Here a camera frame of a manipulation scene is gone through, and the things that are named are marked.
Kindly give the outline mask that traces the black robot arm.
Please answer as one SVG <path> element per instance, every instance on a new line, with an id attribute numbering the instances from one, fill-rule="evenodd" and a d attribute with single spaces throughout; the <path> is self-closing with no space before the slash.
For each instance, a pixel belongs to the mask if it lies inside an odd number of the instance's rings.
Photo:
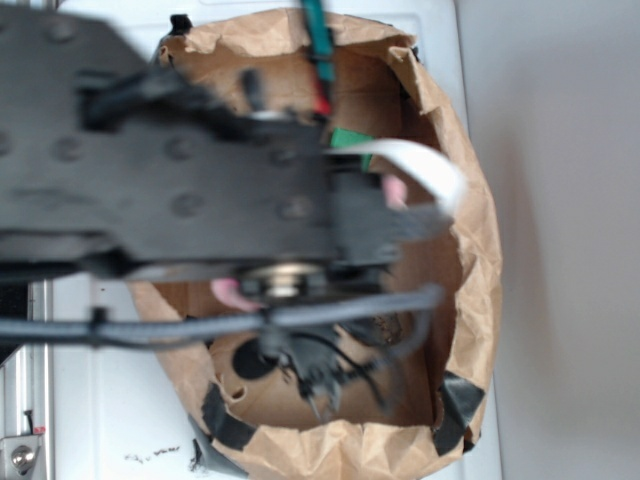
<path id="1" fill-rule="evenodd" d="M 452 219 L 458 177 L 431 149 L 332 149 L 331 50 L 303 56 L 310 111 L 270 110 L 253 70 L 237 113 L 184 73 L 147 64 L 109 25 L 1 9 L 1 278 L 236 277 L 272 293 L 368 292 L 402 241 Z"/>

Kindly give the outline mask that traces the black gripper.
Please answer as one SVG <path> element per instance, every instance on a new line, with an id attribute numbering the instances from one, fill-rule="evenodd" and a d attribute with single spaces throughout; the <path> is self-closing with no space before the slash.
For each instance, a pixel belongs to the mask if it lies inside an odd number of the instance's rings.
<path id="1" fill-rule="evenodd" d="M 431 148 L 386 139 L 384 128 L 357 118 L 254 112 L 242 121 L 263 160 L 247 187 L 266 198 L 254 215 L 260 250 L 239 271 L 247 299 L 376 291 L 400 242 L 436 235 L 448 222 L 448 167 Z M 374 140 L 334 149 L 336 127 Z"/>

